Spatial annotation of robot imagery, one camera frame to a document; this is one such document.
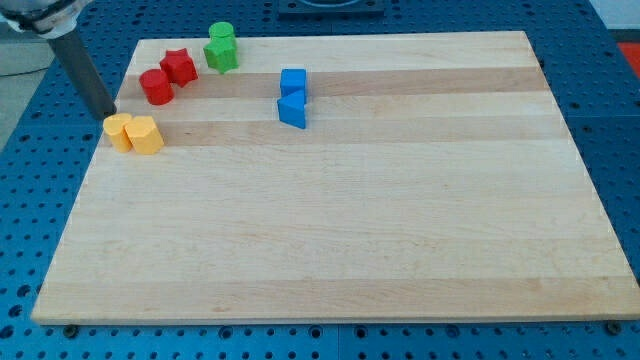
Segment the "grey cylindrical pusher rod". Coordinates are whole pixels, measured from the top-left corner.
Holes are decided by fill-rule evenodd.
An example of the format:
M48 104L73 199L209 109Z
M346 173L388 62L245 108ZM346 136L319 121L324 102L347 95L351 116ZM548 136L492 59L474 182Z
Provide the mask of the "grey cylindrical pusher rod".
M102 121L117 112L116 105L77 31L49 39L48 45L65 70L87 109Z

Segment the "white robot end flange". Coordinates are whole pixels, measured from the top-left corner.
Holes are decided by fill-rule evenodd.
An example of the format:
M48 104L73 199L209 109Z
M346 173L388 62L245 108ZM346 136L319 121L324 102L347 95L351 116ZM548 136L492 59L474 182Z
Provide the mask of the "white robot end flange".
M1 16L14 31L56 39L73 31L93 0L1 0Z

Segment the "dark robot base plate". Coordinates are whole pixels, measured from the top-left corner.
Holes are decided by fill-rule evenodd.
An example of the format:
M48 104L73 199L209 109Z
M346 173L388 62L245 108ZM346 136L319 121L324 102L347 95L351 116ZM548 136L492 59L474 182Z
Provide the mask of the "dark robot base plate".
M303 16L359 16L381 15L387 0L279 0L279 18L300 18Z

